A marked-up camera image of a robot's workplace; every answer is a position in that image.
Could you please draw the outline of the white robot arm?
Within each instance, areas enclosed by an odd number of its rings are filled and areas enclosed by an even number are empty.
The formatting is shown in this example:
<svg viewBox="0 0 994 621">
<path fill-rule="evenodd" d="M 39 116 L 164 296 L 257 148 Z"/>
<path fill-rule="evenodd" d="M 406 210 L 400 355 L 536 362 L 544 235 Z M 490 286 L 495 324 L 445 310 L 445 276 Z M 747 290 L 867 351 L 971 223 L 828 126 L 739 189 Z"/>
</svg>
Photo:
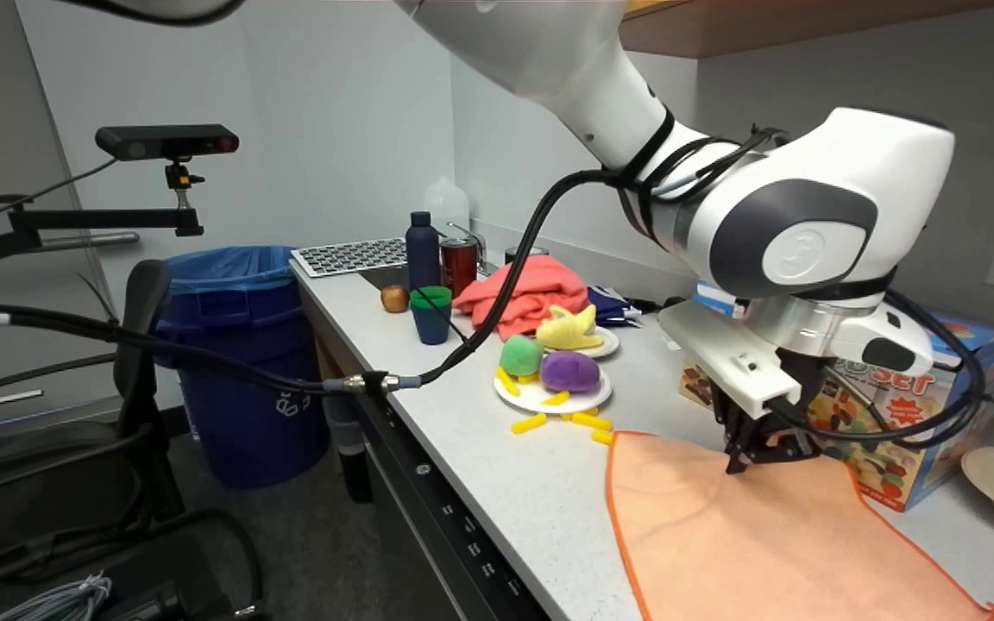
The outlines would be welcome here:
<svg viewBox="0 0 994 621">
<path fill-rule="evenodd" d="M 816 365 L 931 370 L 930 331 L 892 276 L 947 183 L 947 126 L 838 106 L 789 140 L 716 137 L 679 124 L 624 56 L 624 0 L 395 3 L 479 75 L 553 110 L 627 223 L 750 306 L 739 320 L 702 305 L 664 315 L 716 388 L 732 470 L 816 451 Z"/>
</svg>

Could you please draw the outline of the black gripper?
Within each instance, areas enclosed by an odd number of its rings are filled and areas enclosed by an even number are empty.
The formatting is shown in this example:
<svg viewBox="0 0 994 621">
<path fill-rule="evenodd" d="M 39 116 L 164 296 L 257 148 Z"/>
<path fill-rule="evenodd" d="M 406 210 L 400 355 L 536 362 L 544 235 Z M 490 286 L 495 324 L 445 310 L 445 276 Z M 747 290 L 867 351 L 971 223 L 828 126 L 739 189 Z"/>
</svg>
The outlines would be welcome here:
<svg viewBox="0 0 994 621">
<path fill-rule="evenodd" d="M 795 362 L 781 351 L 778 360 L 800 384 Z M 760 421 L 754 421 L 729 401 L 726 390 L 716 388 L 716 421 L 726 432 L 729 475 L 747 474 L 750 463 L 800 463 L 818 455 L 818 443 L 808 428 L 805 384 L 797 405 L 778 401 L 774 409 Z"/>
</svg>

